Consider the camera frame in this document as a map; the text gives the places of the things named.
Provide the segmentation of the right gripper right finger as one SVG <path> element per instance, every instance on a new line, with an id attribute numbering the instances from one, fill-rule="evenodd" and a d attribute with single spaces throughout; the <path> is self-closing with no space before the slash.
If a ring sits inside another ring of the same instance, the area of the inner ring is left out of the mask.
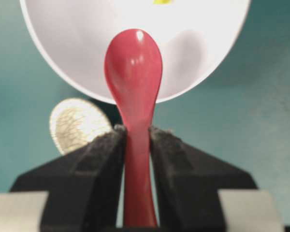
<path id="1" fill-rule="evenodd" d="M 149 128 L 162 228 L 170 232 L 224 232 L 219 189 L 257 189 L 252 176 L 184 143 L 157 127 Z"/>

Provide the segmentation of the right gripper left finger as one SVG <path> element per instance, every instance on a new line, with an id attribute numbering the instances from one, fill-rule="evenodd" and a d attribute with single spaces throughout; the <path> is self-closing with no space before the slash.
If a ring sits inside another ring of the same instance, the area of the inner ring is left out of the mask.
<path id="1" fill-rule="evenodd" d="M 43 232 L 100 232 L 116 225 L 126 129 L 105 135 L 69 154 L 22 173 L 11 192 L 47 191 Z"/>

